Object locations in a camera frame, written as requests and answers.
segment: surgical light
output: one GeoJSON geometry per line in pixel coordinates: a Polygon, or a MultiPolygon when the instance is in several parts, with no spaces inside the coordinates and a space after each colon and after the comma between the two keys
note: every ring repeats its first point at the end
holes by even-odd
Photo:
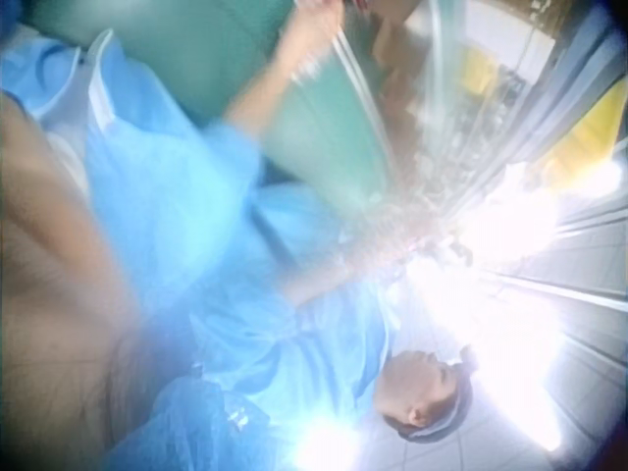
{"type": "Polygon", "coordinates": [[[623,173],[619,164],[609,160],[582,180],[577,192],[590,198],[601,198],[617,191],[622,179],[623,173]]]}
{"type": "Polygon", "coordinates": [[[556,223],[557,204],[551,193],[522,192],[501,203],[485,203],[467,222],[460,241],[478,260],[514,261],[546,248],[556,223]]]}
{"type": "Polygon", "coordinates": [[[348,471],[359,452],[359,437],[348,425],[319,420],[298,445],[294,465],[300,471],[348,471]]]}

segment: blue surgical gown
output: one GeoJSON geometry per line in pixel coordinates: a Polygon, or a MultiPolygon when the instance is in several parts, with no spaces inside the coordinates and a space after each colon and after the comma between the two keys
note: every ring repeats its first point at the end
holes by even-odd
{"type": "MultiPolygon", "coordinates": [[[[48,39],[3,61],[3,86],[41,120],[80,67],[48,39]]],[[[146,312],[181,306],[207,378],[270,417],[294,442],[318,419],[353,423],[371,405],[394,315],[379,287],[355,283],[294,311],[274,288],[278,261],[250,218],[306,267],[340,236],[308,188],[257,188],[260,156],[241,132],[197,129],[111,33],[88,51],[85,168],[94,213],[146,312]]]]}

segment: skin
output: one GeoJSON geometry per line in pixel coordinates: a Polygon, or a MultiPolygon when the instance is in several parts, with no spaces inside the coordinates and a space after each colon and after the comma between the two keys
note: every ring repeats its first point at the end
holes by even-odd
{"type": "Polygon", "coordinates": [[[375,386],[374,406],[402,424],[427,427],[439,412],[434,405],[453,397],[457,385],[454,370],[434,353],[404,351],[384,366],[375,386]]]}
{"type": "MultiPolygon", "coordinates": [[[[293,11],[275,58],[225,121],[259,138],[291,75],[331,47],[341,21],[340,1],[293,11]]],[[[96,468],[106,451],[108,368],[140,316],[43,132],[10,98],[0,99],[3,452],[25,469],[96,468]]]]}

